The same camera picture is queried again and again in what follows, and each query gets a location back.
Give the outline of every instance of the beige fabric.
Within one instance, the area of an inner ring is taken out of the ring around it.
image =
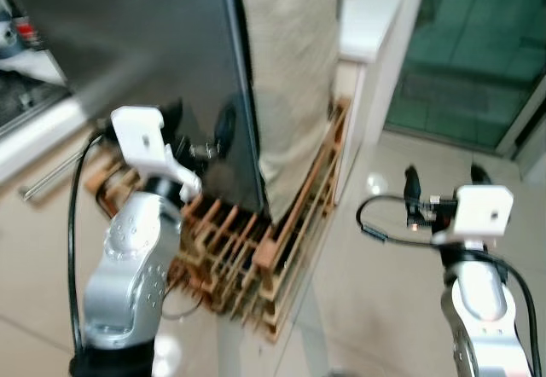
[[[259,166],[274,222],[311,168],[328,122],[338,0],[243,0],[253,60]]]

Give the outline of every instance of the white countertop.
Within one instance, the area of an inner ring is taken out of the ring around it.
[[[0,141],[0,184],[85,125],[87,116],[72,97],[55,104]]]
[[[65,84],[64,75],[49,51],[22,51],[8,59],[1,59],[0,69],[16,71],[47,83]]]
[[[342,59],[375,62],[402,0],[344,0],[341,18]]]

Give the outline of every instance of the glass door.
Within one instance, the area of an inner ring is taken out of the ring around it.
[[[422,0],[386,128],[506,153],[545,62],[546,0]]]

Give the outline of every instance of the wall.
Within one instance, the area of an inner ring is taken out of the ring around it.
[[[546,185],[546,118],[523,145],[516,161],[526,183]]]

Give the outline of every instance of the metal rod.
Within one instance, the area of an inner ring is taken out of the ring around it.
[[[91,147],[94,147],[96,144],[99,143],[101,140],[101,137],[97,137],[93,143],[91,143]],[[60,174],[62,174],[64,171],[68,170],[70,167],[75,165],[80,159],[82,158],[81,151],[78,151],[77,153],[70,156],[70,158],[65,159],[60,165],[58,165],[53,171],[50,171],[45,177],[41,178],[38,182],[34,183],[30,188],[27,186],[20,187],[19,188],[19,194],[21,198],[28,202],[31,200],[34,196],[42,192],[45,188],[47,188]]]

